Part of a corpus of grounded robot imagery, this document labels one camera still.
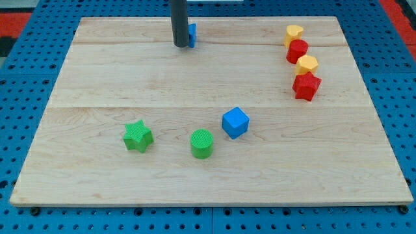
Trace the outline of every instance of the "green cylinder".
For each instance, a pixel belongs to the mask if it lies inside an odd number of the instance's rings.
[[[190,150],[197,159],[206,159],[213,153],[213,135],[206,129],[198,129],[190,136]]]

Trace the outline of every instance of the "black cylinder rod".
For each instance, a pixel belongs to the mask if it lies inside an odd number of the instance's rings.
[[[170,20],[177,47],[189,45],[187,0],[169,0]]]

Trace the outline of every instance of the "yellow hexagonal block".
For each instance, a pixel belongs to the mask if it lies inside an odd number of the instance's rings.
[[[285,47],[289,48],[289,45],[293,40],[298,40],[302,36],[304,32],[304,28],[297,25],[288,25],[286,27],[286,35],[285,35]]]
[[[298,59],[294,73],[296,75],[303,75],[307,72],[315,74],[318,69],[318,61],[314,56],[304,55]]]

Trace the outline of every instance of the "blue perforated surface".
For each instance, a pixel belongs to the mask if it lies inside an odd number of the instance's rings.
[[[407,207],[17,209],[8,199],[81,16],[167,16],[167,1],[41,0],[0,69],[0,233],[414,233]],[[416,64],[377,1],[190,5],[191,16],[337,16],[411,191]]]

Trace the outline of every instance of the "red cylinder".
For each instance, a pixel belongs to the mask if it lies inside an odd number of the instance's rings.
[[[307,43],[304,40],[293,40],[287,50],[286,59],[293,64],[298,62],[298,59],[306,55]]]

